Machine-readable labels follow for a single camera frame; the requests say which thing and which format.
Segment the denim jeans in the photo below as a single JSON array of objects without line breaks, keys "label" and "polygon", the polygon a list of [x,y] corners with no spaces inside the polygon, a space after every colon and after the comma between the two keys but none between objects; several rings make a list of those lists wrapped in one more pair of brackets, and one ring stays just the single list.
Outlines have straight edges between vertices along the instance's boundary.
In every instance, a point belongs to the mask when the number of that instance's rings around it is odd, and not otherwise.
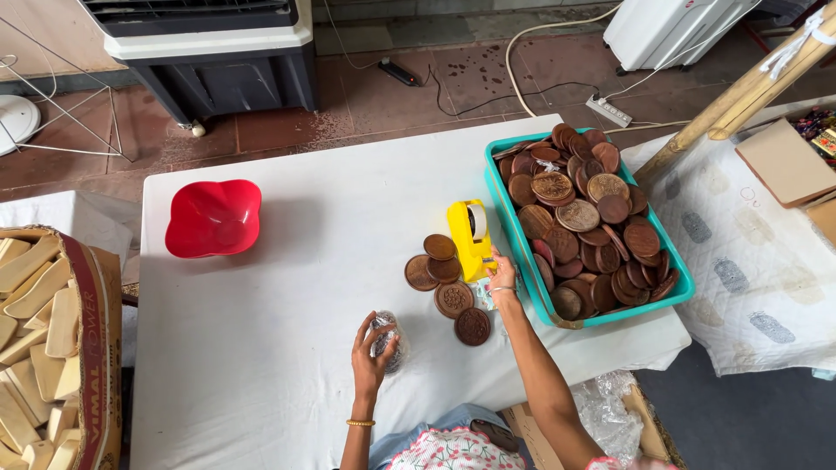
[{"label": "denim jeans", "polygon": [[445,431],[455,427],[469,427],[471,421],[476,419],[508,429],[497,413],[481,406],[462,403],[432,424],[422,422],[412,431],[388,434],[372,444],[369,450],[369,470],[384,470],[395,455],[409,448],[422,432],[430,428]]}]

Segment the tape roll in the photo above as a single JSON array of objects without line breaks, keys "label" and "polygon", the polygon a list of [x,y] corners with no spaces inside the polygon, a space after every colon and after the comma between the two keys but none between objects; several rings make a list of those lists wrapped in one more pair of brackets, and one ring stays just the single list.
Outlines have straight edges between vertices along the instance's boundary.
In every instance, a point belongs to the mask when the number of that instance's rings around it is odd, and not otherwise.
[{"label": "tape roll", "polygon": [[482,240],[487,235],[487,216],[481,204],[468,204],[467,216],[470,218],[473,240]]}]

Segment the silver bracelet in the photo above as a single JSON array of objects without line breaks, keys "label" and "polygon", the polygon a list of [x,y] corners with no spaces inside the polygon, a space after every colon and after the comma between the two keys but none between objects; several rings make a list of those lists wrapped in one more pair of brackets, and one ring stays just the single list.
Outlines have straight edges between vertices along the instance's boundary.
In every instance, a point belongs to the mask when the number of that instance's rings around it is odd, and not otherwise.
[{"label": "silver bracelet", "polygon": [[491,297],[493,297],[493,293],[495,291],[503,290],[503,289],[510,289],[510,290],[514,291],[515,294],[517,293],[517,288],[514,288],[514,287],[495,287],[495,288],[493,288],[493,289],[491,289],[487,292],[491,295]]}]

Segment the plastic wrap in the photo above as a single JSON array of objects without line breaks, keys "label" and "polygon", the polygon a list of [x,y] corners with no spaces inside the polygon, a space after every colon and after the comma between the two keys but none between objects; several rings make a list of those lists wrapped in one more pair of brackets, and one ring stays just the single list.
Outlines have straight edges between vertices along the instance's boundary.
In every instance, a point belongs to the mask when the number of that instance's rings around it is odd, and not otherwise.
[{"label": "plastic wrap", "polygon": [[570,387],[586,431],[608,456],[619,459],[625,467],[641,456],[641,416],[635,411],[628,413],[621,401],[634,383],[627,370],[616,370]]},{"label": "plastic wrap", "polygon": [[377,310],[377,316],[375,319],[371,320],[371,328],[375,330],[388,324],[394,324],[395,329],[378,336],[371,346],[371,356],[377,357],[383,354],[383,351],[386,350],[386,345],[389,344],[389,340],[391,340],[393,336],[400,336],[398,349],[395,351],[395,355],[392,356],[392,359],[389,360],[389,363],[386,364],[385,375],[391,375],[400,370],[401,366],[403,366],[406,361],[410,350],[409,341],[407,341],[406,335],[404,335],[404,330],[402,330],[398,324],[398,319],[395,317],[395,314],[388,310]]}]

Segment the red plastic bowl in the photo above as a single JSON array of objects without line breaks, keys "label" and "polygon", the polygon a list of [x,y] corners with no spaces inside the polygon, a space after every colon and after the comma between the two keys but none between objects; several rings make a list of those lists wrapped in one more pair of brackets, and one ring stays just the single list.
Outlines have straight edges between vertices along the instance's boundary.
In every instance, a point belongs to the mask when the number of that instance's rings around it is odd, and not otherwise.
[{"label": "red plastic bowl", "polygon": [[198,181],[171,200],[166,248],[178,258],[235,254],[258,238],[261,190],[247,180]]}]

